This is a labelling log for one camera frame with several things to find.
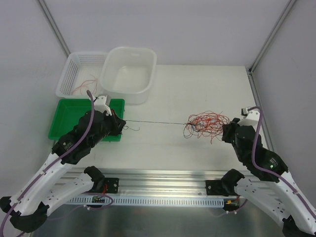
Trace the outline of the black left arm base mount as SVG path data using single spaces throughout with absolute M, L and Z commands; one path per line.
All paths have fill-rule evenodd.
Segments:
M 119 192 L 119 178 L 105 178 L 101 187 L 96 189 L 100 194 L 117 194 Z

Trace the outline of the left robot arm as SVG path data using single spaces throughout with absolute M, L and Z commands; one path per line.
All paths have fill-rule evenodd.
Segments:
M 16 195 L 2 197 L 5 220 L 22 233 L 38 229 L 58 207 L 81 193 L 104 193 L 106 178 L 95 166 L 59 189 L 55 183 L 107 136 L 121 134 L 126 122 L 115 112 L 88 111 L 71 131 L 60 137 L 34 178 Z

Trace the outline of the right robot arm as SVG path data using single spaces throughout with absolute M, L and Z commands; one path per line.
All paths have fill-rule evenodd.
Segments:
M 258 183 L 231 169 L 220 180 L 222 195 L 246 198 L 282 227 L 286 237 L 314 237 L 316 209 L 303 199 L 280 156 L 263 147 L 253 126 L 241 126 L 235 118 L 223 125 L 222 140 L 232 145 L 238 160 L 275 194 L 270 196 Z

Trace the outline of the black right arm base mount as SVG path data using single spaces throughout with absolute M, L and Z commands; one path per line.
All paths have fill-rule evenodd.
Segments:
M 234 186 L 222 180 L 206 180 L 205 188 L 208 196 L 237 196 Z

